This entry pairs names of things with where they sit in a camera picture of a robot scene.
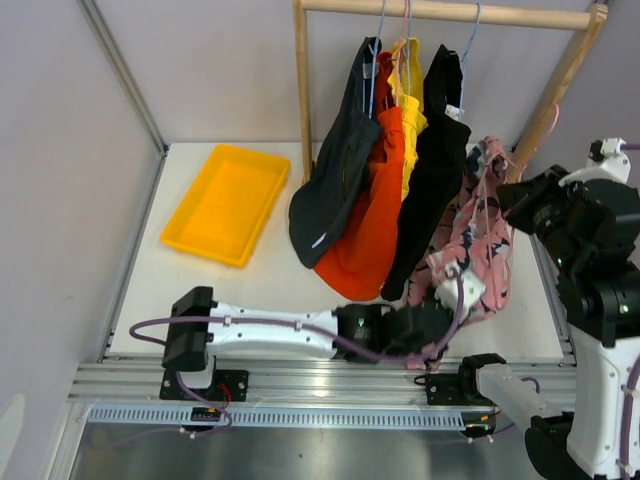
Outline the pink shark print shorts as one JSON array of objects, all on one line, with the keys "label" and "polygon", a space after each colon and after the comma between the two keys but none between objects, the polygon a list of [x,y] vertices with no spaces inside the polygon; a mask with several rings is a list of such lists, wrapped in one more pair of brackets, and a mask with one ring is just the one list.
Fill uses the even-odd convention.
[{"label": "pink shark print shorts", "polygon": [[502,142],[495,137],[485,137],[470,150],[462,187],[446,207],[409,277],[407,304],[422,303],[454,267],[474,274],[485,286],[480,298],[471,302],[470,322],[490,318],[507,306],[513,231],[503,217],[497,188],[505,183],[510,164]]}]

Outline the orange shorts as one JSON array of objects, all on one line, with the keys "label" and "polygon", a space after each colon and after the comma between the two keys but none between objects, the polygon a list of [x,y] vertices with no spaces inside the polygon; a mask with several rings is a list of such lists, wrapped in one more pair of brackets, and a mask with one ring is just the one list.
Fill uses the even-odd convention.
[{"label": "orange shorts", "polygon": [[402,204],[405,136],[401,108],[388,84],[392,53],[378,54],[377,66],[374,105],[382,132],[367,159],[364,191],[341,237],[314,268],[328,286],[351,301],[379,296],[394,261]]}]

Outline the pink hanger of shark shorts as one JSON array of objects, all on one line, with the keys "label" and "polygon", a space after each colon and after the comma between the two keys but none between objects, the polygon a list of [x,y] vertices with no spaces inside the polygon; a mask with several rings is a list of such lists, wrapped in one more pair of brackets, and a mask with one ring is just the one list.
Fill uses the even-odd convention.
[{"label": "pink hanger of shark shorts", "polygon": [[478,143],[477,147],[483,155],[482,160],[478,162],[479,169],[481,174],[488,170],[489,176],[497,178],[494,183],[497,188],[496,198],[500,202],[504,217],[509,215],[513,206],[530,190],[530,187],[522,182],[522,176],[538,148],[555,129],[558,117],[559,105],[553,102],[536,117],[531,143],[527,144],[521,140],[512,154],[508,154],[503,143],[494,136],[487,136]]}]

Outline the black shorts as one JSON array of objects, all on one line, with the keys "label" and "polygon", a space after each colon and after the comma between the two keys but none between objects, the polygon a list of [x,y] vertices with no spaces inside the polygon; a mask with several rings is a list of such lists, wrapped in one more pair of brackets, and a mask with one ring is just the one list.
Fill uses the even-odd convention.
[{"label": "black shorts", "polygon": [[458,54],[440,45],[424,77],[426,128],[417,135],[417,162],[398,218],[396,253],[381,297],[401,298],[405,283],[436,239],[448,205],[458,194],[471,130],[446,113],[459,107],[463,73]]}]

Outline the blue hanger of black shorts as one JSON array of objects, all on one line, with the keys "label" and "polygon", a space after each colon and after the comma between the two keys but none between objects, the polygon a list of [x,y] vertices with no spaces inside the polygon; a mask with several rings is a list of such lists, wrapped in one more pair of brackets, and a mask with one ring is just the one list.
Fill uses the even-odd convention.
[{"label": "blue hanger of black shorts", "polygon": [[459,101],[459,105],[456,107],[455,116],[454,116],[454,119],[457,121],[462,121],[465,113],[464,98],[465,98],[465,88],[466,88],[467,67],[468,67],[469,60],[472,56],[473,45],[477,36],[477,32],[479,30],[481,14],[482,14],[482,3],[477,2],[474,27],[468,39],[468,42],[466,44],[465,50],[462,56],[460,57],[460,70],[462,74],[462,80],[460,85],[460,101]]}]

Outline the dark navy shorts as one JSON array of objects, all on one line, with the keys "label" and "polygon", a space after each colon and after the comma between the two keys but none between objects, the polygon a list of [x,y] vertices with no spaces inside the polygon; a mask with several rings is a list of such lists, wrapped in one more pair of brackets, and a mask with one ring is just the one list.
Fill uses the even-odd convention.
[{"label": "dark navy shorts", "polygon": [[359,47],[315,170],[290,203],[289,237],[308,269],[314,268],[342,235],[364,184],[369,153],[381,134],[375,105],[372,119],[367,113],[375,39],[367,37]]}]

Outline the yellow shorts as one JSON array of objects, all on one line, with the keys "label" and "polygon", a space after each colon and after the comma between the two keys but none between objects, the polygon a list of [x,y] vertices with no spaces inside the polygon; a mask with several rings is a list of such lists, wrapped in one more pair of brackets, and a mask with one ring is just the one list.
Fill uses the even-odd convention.
[{"label": "yellow shorts", "polygon": [[[396,43],[391,52],[391,56],[395,54]],[[417,139],[418,136],[428,126],[428,121],[424,115],[424,88],[422,68],[420,65],[420,43],[415,37],[412,37],[412,76],[414,95],[409,96],[404,91],[404,64],[402,71],[402,104],[401,110],[402,131],[405,140],[404,164],[403,164],[403,182],[402,182],[402,200],[405,200],[409,193],[409,181],[413,170],[418,161]]]}]

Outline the blue hanger of yellow shorts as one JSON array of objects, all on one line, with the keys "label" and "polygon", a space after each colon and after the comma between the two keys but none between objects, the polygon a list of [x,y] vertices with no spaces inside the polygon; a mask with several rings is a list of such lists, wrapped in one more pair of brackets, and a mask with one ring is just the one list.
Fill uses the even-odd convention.
[{"label": "blue hanger of yellow shorts", "polygon": [[405,1],[405,14],[404,14],[404,91],[407,95],[413,96],[413,76],[412,76],[412,22],[413,22],[413,1]]}]

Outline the pink hanger of orange shorts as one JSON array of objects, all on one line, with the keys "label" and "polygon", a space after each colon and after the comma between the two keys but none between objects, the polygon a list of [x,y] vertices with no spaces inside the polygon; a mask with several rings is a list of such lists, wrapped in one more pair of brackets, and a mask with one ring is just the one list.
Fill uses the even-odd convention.
[{"label": "pink hanger of orange shorts", "polygon": [[406,62],[407,56],[410,54],[409,34],[411,33],[411,17],[412,1],[405,0],[402,32],[399,40],[396,42],[394,50],[395,54],[391,56],[393,69],[391,74],[387,78],[387,83],[389,85],[391,95],[393,96],[394,105],[396,107],[400,107],[402,104],[402,71],[403,64]]}]

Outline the blue hanger of navy shorts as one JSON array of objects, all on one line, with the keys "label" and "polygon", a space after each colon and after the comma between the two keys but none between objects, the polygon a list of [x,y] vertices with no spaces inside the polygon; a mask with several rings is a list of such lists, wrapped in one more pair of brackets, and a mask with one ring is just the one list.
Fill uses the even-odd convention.
[{"label": "blue hanger of navy shorts", "polygon": [[381,46],[381,34],[384,26],[384,21],[386,17],[386,9],[387,9],[387,1],[382,1],[381,14],[378,26],[378,32],[376,35],[376,39],[374,42],[374,47],[372,50],[372,63],[371,63],[371,85],[370,85],[370,93],[369,93],[369,106],[368,106],[368,117],[372,119],[373,111],[374,111],[374,95],[375,95],[375,81],[378,74],[378,64],[377,64],[377,56]]}]

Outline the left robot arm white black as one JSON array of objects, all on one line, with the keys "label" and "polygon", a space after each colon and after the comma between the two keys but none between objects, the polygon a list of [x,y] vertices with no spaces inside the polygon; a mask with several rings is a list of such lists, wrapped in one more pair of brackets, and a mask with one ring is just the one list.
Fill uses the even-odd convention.
[{"label": "left robot arm white black", "polygon": [[395,309],[382,303],[347,304],[320,312],[252,310],[215,300],[195,287],[171,308],[162,358],[163,400],[243,402],[249,374],[219,370],[217,356],[281,356],[399,362],[440,358],[461,319],[455,309],[428,298]]}]

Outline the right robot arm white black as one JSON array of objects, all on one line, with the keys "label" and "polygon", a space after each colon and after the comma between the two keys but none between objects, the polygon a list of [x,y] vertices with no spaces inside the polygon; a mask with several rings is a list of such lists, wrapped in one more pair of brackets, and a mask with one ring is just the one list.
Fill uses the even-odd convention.
[{"label": "right robot arm white black", "polygon": [[524,437],[547,479],[635,479],[639,475],[639,192],[602,174],[553,166],[502,185],[509,225],[538,238],[554,260],[556,289],[576,358],[575,404],[548,403],[495,353],[465,357],[453,374],[417,382],[430,402],[496,406]]}]

